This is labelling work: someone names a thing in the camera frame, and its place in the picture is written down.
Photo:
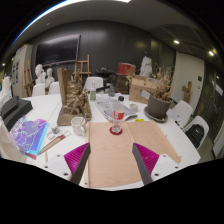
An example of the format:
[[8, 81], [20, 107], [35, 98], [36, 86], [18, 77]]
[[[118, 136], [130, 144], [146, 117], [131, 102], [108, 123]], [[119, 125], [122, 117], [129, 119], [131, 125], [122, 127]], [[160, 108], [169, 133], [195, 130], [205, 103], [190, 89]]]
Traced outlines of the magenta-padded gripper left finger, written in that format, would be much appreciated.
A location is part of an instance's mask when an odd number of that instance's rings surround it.
[[43, 166], [43, 169], [78, 185], [90, 153], [90, 144], [85, 143], [65, 155], [57, 154]]

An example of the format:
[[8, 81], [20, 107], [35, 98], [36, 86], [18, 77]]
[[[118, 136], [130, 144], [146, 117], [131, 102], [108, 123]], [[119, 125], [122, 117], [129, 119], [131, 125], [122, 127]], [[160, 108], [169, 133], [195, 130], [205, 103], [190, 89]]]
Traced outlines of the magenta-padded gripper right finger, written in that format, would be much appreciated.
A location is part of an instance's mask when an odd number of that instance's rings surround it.
[[148, 185], [180, 169], [179, 165], [167, 154], [158, 155], [140, 144], [133, 144], [132, 153], [144, 185]]

